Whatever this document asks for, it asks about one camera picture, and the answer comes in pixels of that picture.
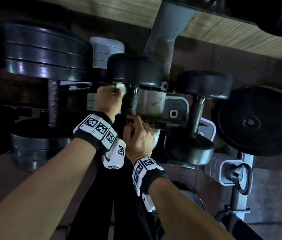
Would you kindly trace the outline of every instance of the hand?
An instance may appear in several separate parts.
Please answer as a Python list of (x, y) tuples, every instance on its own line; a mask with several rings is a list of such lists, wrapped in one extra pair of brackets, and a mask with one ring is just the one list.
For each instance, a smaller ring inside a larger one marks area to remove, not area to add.
[(99, 87), (95, 96), (96, 110), (105, 113), (112, 122), (122, 106), (122, 90), (114, 85)]
[(124, 127), (123, 141), (126, 144), (125, 155), (134, 165), (142, 157), (150, 157), (154, 146), (154, 135), (148, 123), (144, 123), (139, 116), (128, 115), (133, 120)]

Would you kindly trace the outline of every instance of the forearm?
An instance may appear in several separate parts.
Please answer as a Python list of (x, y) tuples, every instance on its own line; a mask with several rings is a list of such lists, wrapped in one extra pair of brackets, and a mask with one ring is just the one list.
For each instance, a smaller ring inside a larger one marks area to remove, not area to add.
[(234, 239), (169, 180), (158, 178), (153, 181), (149, 187), (149, 195), (169, 239)]
[(0, 240), (48, 240), (82, 181), (95, 148), (75, 138), (0, 203)]

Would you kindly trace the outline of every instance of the weight plate hole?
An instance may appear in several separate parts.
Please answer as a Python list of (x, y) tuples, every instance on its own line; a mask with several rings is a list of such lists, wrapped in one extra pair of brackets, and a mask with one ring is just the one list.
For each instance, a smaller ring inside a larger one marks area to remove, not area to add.
[(254, 121), (253, 119), (251, 119), (251, 118), (245, 119), (245, 120), (243, 120), (243, 125), (244, 125), (245, 127), (250, 127), (250, 128), (252, 128), (252, 127), (255, 127), (255, 121)]

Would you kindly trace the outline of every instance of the right hand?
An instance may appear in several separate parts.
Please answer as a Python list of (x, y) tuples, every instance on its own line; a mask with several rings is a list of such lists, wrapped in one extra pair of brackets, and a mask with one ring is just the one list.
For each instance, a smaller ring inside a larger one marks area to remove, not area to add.
[(155, 139), (150, 125), (144, 123), (139, 116), (128, 115), (127, 118), (133, 120), (133, 123), (124, 127), (125, 155), (134, 165), (140, 158), (151, 157)]

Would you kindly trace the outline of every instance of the wooden plank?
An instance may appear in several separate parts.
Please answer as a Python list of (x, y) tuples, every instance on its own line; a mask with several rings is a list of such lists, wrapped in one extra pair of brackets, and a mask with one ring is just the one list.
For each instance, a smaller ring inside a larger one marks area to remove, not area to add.
[[(70, 10), (151, 28), (160, 0), (40, 0)], [(282, 37), (258, 27), (217, 15), (197, 12), (181, 36), (282, 59)]]

